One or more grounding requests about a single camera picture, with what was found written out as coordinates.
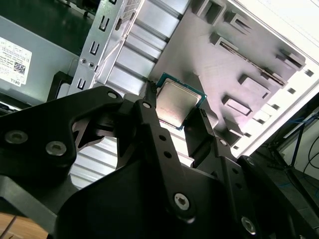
product label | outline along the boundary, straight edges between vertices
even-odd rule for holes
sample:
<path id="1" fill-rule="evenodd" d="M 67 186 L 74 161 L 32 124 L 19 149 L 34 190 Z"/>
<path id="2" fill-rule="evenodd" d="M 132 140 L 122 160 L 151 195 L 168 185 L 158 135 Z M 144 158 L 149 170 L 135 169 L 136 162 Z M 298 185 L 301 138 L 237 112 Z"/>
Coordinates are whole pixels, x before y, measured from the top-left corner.
<path id="1" fill-rule="evenodd" d="M 32 52 L 0 37 L 0 79 L 26 84 Z"/>

screw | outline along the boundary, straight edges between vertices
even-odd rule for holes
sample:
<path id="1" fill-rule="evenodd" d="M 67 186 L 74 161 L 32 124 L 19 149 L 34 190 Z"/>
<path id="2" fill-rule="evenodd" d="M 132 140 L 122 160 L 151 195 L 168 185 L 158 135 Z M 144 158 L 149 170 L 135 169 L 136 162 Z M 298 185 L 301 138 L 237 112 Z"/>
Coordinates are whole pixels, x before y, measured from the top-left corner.
<path id="1" fill-rule="evenodd" d="M 5 134 L 5 140 L 12 144 L 21 144 L 28 140 L 28 135 L 21 130 L 12 130 Z"/>
<path id="2" fill-rule="evenodd" d="M 116 99 L 116 98 L 118 97 L 117 95 L 115 95 L 115 94 L 112 93 L 112 92 L 109 92 L 109 93 L 108 93 L 108 96 L 111 97 L 111 98 L 113 98 L 113 99 Z"/>
<path id="3" fill-rule="evenodd" d="M 219 142 L 221 142 L 222 145 L 227 146 L 227 142 L 223 139 L 220 139 Z"/>
<path id="4" fill-rule="evenodd" d="M 174 196 L 174 200 L 176 205 L 183 211 L 188 210 L 189 208 L 189 201 L 187 197 L 182 193 L 176 193 Z"/>
<path id="5" fill-rule="evenodd" d="M 254 224 L 249 220 L 247 217 L 242 217 L 241 218 L 241 223 L 243 224 L 244 228 L 251 234 L 255 235 L 256 234 L 256 228 Z"/>
<path id="6" fill-rule="evenodd" d="M 247 157 L 247 161 L 248 161 L 251 165 L 255 166 L 254 161 L 253 161 L 250 157 Z"/>
<path id="7" fill-rule="evenodd" d="M 148 108 L 148 109 L 151 107 L 151 105 L 149 103 L 146 103 L 146 102 L 143 102 L 143 106 Z"/>
<path id="8" fill-rule="evenodd" d="M 66 146 L 60 141 L 52 141 L 46 145 L 45 150 L 50 155 L 62 156 L 66 152 Z"/>

black mount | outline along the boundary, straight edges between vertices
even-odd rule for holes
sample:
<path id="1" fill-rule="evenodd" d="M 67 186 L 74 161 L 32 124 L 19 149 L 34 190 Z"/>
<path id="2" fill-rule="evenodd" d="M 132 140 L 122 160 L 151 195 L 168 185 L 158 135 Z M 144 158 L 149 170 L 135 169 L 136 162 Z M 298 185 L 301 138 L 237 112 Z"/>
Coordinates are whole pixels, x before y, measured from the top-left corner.
<path id="1" fill-rule="evenodd" d="M 319 238 L 250 157 L 238 160 L 195 109 L 185 123 L 192 168 L 179 162 L 144 99 L 97 87 L 0 118 L 0 196 L 53 238 Z M 117 170 L 77 190 L 76 154 L 118 139 Z"/>

cable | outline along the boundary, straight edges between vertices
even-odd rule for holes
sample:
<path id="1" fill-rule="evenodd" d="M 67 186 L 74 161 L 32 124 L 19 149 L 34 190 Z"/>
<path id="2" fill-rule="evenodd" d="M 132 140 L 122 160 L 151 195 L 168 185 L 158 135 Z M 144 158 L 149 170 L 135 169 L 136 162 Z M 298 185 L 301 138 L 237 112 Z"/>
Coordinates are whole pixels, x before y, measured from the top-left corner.
<path id="1" fill-rule="evenodd" d="M 309 152 L 308 152 L 308 164 L 307 164 L 307 166 L 310 164 L 312 167 L 314 167 L 314 168 L 316 168 L 316 169 L 319 169 L 319 167 L 314 166 L 314 165 L 311 163 L 310 154 L 311 154 L 311 150 L 312 150 L 313 146 L 315 145 L 315 143 L 317 142 L 318 139 L 319 139 L 319 136 L 313 141 L 313 143 L 312 143 L 312 145 L 311 145 L 311 147 L 310 147 L 310 149 L 309 149 Z"/>
<path id="2" fill-rule="evenodd" d="M 305 179 L 311 186 L 313 186 L 314 188 L 317 189 L 316 195 L 317 195 L 317 193 L 318 193 L 318 189 L 319 189 L 319 188 L 318 188 L 317 186 L 315 186 L 314 184 L 312 184 L 312 182 L 310 182 L 310 181 L 308 181 L 308 180 L 306 179 L 306 176 L 307 176 L 307 175 L 305 174 L 305 171 L 306 171 L 307 167 L 309 166 L 309 164 L 312 166 L 311 161 L 312 161 L 317 155 L 319 155 L 319 152 L 316 153 L 316 154 L 308 161 L 308 163 L 306 164 L 306 166 L 305 166 L 305 168 L 304 168 L 304 170 L 303 170 L 304 179 Z"/>

qr code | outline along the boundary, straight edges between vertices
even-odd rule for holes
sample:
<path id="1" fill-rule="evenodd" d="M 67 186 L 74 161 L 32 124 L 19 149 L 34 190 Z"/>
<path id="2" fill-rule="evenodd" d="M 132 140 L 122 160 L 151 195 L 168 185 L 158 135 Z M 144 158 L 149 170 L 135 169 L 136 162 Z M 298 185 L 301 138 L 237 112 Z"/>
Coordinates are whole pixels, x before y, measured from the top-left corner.
<path id="1" fill-rule="evenodd" d="M 23 74 L 25 73 L 25 66 L 21 65 L 20 63 L 17 63 L 15 62 L 14 63 L 14 71 L 17 71 L 19 72 L 20 74 Z"/>

